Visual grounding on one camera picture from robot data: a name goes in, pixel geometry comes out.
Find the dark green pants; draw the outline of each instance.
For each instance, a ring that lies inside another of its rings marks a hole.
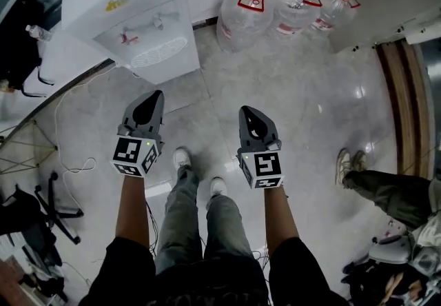
[[[352,171],[343,179],[346,188],[357,191],[411,229],[425,224],[431,215],[429,184],[425,178],[373,170]]]

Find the marker cube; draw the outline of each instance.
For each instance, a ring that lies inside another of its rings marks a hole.
[[[110,162],[116,171],[123,175],[146,177],[159,156],[154,139],[118,135],[114,147],[115,152]]]
[[[242,153],[240,168],[251,188],[279,187],[285,175],[280,168],[280,151]]]

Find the jeans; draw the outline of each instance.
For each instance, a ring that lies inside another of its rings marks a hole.
[[[196,195],[199,179],[190,166],[180,167],[178,182],[165,205],[165,218],[158,238],[156,274],[175,265],[201,261]],[[208,239],[204,259],[229,254],[253,258],[242,217],[235,202],[223,195],[211,197],[207,204]]]
[[[373,170],[351,171],[343,179],[343,185],[374,202],[384,213],[411,230],[427,223],[432,214],[430,181],[425,178]]]

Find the black t-shirt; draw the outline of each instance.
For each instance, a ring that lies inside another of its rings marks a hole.
[[[348,305],[333,293],[312,253],[299,238],[274,251],[269,286],[275,306]],[[268,305],[268,290],[259,263],[225,255],[192,265],[176,265],[155,275],[150,251],[133,241],[115,238],[86,305],[258,306]]]

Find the white appliance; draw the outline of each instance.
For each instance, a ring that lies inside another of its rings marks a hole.
[[[200,67],[187,0],[63,0],[61,24],[153,84]]]

